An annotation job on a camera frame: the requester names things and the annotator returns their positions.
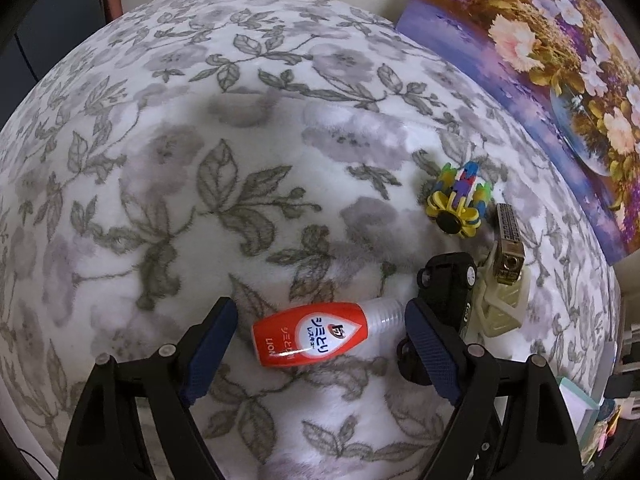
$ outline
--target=yellow flower toy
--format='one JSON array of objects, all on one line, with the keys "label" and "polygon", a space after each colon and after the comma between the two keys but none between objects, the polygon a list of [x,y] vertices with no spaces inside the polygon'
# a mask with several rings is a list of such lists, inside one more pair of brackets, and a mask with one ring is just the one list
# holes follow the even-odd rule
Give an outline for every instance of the yellow flower toy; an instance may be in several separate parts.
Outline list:
[{"label": "yellow flower toy", "polygon": [[458,179],[457,174],[458,168],[452,168],[449,163],[442,168],[427,199],[425,211],[446,234],[471,238],[484,218],[491,199],[491,184],[478,184],[467,205],[468,194],[478,174],[478,164],[467,162]]}]

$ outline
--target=bottle label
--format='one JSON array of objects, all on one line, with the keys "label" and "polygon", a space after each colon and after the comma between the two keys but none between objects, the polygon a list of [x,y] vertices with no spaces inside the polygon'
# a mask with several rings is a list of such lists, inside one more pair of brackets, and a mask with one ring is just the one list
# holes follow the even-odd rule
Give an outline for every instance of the bottle label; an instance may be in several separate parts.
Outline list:
[{"label": "bottle label", "polygon": [[356,303],[315,303],[281,310],[254,323],[255,352],[263,366],[300,366],[350,350],[369,334]]},{"label": "bottle label", "polygon": [[296,327],[296,345],[311,359],[325,358],[356,334],[361,325],[332,314],[315,312],[303,317]]}]

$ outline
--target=black wheel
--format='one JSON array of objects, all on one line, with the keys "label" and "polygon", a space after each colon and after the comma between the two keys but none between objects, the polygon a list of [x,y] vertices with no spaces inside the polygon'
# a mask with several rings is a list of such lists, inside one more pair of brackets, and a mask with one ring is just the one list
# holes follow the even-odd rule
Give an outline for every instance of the black wheel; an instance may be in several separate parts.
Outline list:
[{"label": "black wheel", "polygon": [[425,289],[429,286],[429,282],[431,281],[431,271],[424,267],[418,271],[418,275],[416,276],[416,282],[418,283],[418,288]]},{"label": "black wheel", "polygon": [[476,279],[477,279],[476,268],[474,266],[469,265],[466,268],[465,275],[464,275],[465,285],[467,286],[467,288],[474,288],[474,285],[476,284]]}]

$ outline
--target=gray flower pattern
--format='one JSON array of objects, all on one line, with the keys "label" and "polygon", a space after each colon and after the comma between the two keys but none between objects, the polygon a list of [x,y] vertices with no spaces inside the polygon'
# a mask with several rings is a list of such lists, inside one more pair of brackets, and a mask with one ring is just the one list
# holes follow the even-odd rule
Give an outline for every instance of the gray flower pattern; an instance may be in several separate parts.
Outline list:
[{"label": "gray flower pattern", "polygon": [[412,478],[451,408],[400,378],[401,333],[286,372],[248,336],[290,304],[408,300],[429,257],[486,254],[489,229],[447,237],[422,209],[439,168],[470,158],[513,203],[535,284],[523,327],[484,343],[590,391],[615,277],[559,173],[476,83],[333,0],[133,9],[0,132],[0,376],[57,461],[91,356],[147,356],[231,296],[238,337],[193,410],[225,475]]},{"label": "gray flower pattern", "polygon": [[347,84],[373,79],[373,62],[357,50],[325,43],[311,48],[309,54],[314,57],[313,68],[322,76],[336,78]]}]

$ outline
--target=clear bottle cap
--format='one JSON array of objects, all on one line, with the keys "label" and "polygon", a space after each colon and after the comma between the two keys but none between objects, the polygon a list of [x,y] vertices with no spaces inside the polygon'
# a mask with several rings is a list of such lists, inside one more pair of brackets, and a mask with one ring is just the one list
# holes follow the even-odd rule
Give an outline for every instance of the clear bottle cap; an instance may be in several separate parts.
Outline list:
[{"label": "clear bottle cap", "polygon": [[393,298],[376,298],[359,303],[367,319],[368,335],[398,330],[404,325],[404,306]]}]

